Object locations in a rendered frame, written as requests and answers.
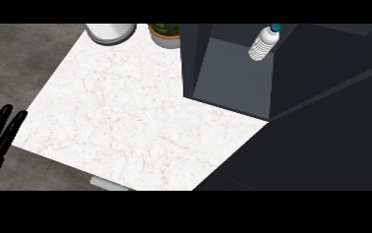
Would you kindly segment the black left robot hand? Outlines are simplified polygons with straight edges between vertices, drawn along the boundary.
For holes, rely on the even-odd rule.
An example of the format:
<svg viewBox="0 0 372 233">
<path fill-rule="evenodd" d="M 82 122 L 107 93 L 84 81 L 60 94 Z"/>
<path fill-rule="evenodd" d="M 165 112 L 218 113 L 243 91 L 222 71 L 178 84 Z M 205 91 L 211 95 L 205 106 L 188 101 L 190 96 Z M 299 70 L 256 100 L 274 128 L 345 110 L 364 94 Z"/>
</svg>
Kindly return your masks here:
<svg viewBox="0 0 372 233">
<path fill-rule="evenodd" d="M 22 123 L 28 116 L 28 111 L 22 110 L 13 117 L 10 123 L 7 123 L 10 114 L 13 111 L 13 105 L 5 104 L 0 108 L 0 167 L 4 162 L 4 155 L 19 132 Z"/>
</svg>

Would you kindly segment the dark grey cabinet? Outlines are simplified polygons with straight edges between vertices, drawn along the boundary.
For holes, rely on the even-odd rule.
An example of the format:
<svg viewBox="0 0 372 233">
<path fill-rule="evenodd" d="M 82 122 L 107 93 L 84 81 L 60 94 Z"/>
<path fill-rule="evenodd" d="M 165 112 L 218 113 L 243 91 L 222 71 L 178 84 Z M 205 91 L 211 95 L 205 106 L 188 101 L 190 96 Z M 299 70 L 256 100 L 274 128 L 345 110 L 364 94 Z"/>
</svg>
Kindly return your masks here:
<svg viewBox="0 0 372 233">
<path fill-rule="evenodd" d="M 372 24 L 283 24 L 262 60 L 264 24 L 183 24 L 183 95 L 271 121 L 372 76 Z"/>
</svg>

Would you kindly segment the clear plastic water bottle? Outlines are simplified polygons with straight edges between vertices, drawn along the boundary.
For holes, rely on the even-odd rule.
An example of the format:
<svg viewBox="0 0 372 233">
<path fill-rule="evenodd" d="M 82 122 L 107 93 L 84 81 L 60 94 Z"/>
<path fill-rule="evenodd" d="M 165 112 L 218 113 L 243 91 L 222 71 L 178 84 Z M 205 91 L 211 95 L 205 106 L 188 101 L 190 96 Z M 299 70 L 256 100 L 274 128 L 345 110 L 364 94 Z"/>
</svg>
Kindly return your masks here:
<svg viewBox="0 0 372 233">
<path fill-rule="evenodd" d="M 278 24 L 271 24 L 259 31 L 247 49 L 247 56 L 253 61 L 261 61 L 274 47 L 280 37 L 280 28 Z"/>
</svg>

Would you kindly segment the white round appliance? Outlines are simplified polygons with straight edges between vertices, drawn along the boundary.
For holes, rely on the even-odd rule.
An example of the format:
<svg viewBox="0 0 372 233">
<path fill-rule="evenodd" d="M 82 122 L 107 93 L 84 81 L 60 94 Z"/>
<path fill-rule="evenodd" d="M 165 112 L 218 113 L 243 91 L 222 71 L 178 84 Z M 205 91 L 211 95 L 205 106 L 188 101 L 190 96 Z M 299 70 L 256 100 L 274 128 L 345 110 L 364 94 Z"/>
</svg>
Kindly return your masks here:
<svg viewBox="0 0 372 233">
<path fill-rule="evenodd" d="M 85 31 L 91 40 L 104 46 L 118 45 L 132 36 L 135 24 L 87 24 Z"/>
</svg>

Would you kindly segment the potted green plant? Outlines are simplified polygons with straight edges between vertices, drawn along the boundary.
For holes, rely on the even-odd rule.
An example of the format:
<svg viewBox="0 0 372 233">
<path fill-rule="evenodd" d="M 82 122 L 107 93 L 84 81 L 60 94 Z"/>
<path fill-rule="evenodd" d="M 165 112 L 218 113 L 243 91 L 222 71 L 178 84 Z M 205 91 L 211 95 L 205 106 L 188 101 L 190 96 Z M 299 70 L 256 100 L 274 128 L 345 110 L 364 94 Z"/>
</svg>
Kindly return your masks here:
<svg viewBox="0 0 372 233">
<path fill-rule="evenodd" d="M 177 24 L 149 24 L 150 39 L 165 49 L 180 47 L 180 30 Z"/>
</svg>

